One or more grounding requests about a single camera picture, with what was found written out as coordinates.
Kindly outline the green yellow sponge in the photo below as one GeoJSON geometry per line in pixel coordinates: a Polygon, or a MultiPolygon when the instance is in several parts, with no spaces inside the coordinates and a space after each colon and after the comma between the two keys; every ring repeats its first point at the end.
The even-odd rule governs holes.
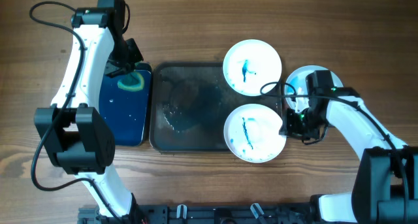
{"type": "Polygon", "coordinates": [[[144,77],[139,72],[131,72],[118,80],[118,87],[125,91],[141,91],[144,89],[144,77]]]}

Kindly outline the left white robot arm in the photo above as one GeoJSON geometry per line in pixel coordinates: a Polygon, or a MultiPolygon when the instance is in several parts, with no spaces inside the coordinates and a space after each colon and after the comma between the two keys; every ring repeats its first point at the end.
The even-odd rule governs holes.
{"type": "Polygon", "coordinates": [[[114,167],[114,135],[99,113],[103,78],[129,74],[143,59],[135,41],[123,37],[129,20],[124,0],[98,0],[96,7],[74,9],[68,28],[72,51],[63,81],[51,105],[34,115],[38,150],[87,187],[101,223],[147,222],[114,167]]]}

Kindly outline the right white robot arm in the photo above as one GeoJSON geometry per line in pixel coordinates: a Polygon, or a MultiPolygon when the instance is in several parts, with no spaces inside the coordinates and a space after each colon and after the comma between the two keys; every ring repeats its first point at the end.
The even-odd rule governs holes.
{"type": "Polygon", "coordinates": [[[333,126],[360,160],[352,191],[312,197],[317,222],[417,222],[417,148],[384,128],[353,88],[328,69],[298,69],[281,97],[289,105],[281,134],[310,145],[333,126]]]}

